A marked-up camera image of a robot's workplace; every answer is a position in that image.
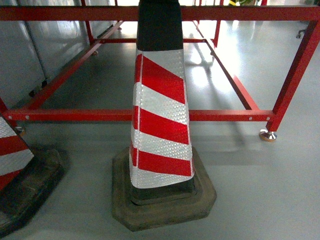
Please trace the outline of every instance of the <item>red stripe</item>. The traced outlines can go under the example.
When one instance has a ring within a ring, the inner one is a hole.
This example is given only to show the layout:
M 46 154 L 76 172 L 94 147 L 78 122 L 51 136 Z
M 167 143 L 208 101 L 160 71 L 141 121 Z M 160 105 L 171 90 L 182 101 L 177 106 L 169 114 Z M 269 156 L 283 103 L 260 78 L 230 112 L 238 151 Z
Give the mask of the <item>red stripe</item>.
M 131 141 L 131 144 L 130 144 L 130 154 L 131 154 L 131 159 L 132 159 L 132 164 L 133 166 L 137 166 L 137 154 L 138 153 L 138 150 L 136 148 L 134 148 L 134 145 Z
M 138 168 L 161 174 L 191 176 L 190 161 L 139 151 Z
M 0 156 L 28 149 L 28 146 L 18 136 L 0 138 Z
M 6 175 L 0 176 L 0 191 L 8 185 L 19 173 L 21 170 L 10 172 Z
M 188 126 L 140 109 L 141 132 L 176 143 L 189 144 Z
M 142 66 L 142 84 L 182 104 L 186 102 L 184 80 L 145 56 Z
M 141 75 L 141 63 L 142 63 L 142 54 L 139 54 L 136 56 L 135 59 L 135 82 L 138 83 L 140 82 L 140 75 Z

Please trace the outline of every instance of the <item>red metal frame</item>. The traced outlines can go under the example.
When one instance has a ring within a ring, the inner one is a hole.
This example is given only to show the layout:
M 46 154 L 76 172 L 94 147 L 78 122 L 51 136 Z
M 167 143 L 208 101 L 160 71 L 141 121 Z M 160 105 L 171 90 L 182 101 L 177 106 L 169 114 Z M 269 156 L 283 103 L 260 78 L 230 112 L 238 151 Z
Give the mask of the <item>red metal frame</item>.
M 5 118 L 14 121 L 131 121 L 131 109 L 40 109 L 41 105 L 71 76 L 80 65 L 102 44 L 135 43 L 136 39 L 108 39 L 123 23 L 137 21 L 136 6 L 85 6 L 81 7 L 0 7 L 0 21 L 87 21 L 90 47 L 85 53 L 69 64 L 47 87 L 39 92 L 21 109 L 4 109 L 0 111 Z M 196 29 L 202 39 L 184 39 L 185 43 L 206 43 L 221 66 L 227 79 L 234 88 L 246 110 L 190 110 L 191 121 L 257 121 L 267 122 L 269 131 L 277 131 L 299 82 L 320 41 L 320 7 L 228 7 L 228 6 L 183 6 L 184 21 L 216 20 L 214 39 L 207 38 Z M 101 38 L 91 38 L 92 32 L 88 21 L 116 21 L 122 19 L 109 29 Z M 231 74 L 217 54 L 221 20 L 239 21 L 310 21 L 290 71 L 279 93 L 273 110 L 260 110 L 237 76 Z

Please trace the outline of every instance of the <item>white wall panel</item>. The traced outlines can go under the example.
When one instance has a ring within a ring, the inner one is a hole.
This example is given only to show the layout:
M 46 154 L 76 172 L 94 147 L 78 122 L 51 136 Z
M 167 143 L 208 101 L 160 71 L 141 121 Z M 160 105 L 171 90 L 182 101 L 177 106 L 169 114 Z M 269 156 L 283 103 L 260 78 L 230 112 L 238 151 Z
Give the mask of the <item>white wall panel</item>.
M 77 0 L 20 0 L 22 6 L 74 6 Z M 29 32 L 38 51 L 44 74 L 53 79 L 80 51 L 88 46 L 83 22 L 29 21 Z
M 17 5 L 15 0 L 0 5 Z M 0 97 L 11 108 L 45 79 L 23 21 L 0 21 Z

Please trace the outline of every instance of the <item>floor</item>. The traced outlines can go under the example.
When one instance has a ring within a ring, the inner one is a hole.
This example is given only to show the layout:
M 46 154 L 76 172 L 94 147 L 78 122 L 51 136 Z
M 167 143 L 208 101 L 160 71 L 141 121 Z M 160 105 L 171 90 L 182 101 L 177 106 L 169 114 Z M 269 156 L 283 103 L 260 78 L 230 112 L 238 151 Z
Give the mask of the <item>floor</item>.
M 210 22 L 201 23 L 213 29 Z M 118 35 L 135 34 L 125 23 Z M 197 36 L 188 23 L 186 36 Z M 219 47 L 261 109 L 271 109 L 301 42 L 303 22 L 222 22 Z M 190 109 L 243 109 L 204 43 L 185 44 Z M 134 44 L 104 45 L 44 108 L 132 107 Z M 191 141 L 217 191 L 201 220 L 130 232 L 112 218 L 111 162 L 130 144 L 130 122 L 25 123 L 31 146 L 58 149 L 67 174 L 23 229 L 5 240 L 319 240 L 320 48 L 277 132 L 264 122 L 191 122 Z

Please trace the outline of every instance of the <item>traffic cone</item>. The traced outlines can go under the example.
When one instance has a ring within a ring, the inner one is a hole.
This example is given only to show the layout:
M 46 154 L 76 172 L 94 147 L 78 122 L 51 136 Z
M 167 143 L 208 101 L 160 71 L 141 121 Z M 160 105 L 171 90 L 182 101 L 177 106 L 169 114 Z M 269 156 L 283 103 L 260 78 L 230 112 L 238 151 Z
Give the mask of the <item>traffic cone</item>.
M 216 192 L 190 140 L 178 0 L 140 0 L 134 82 L 129 153 L 112 166 L 113 217 L 138 231 L 207 216 Z
M 24 226 L 64 174 L 58 152 L 35 153 L 0 114 L 0 238 Z

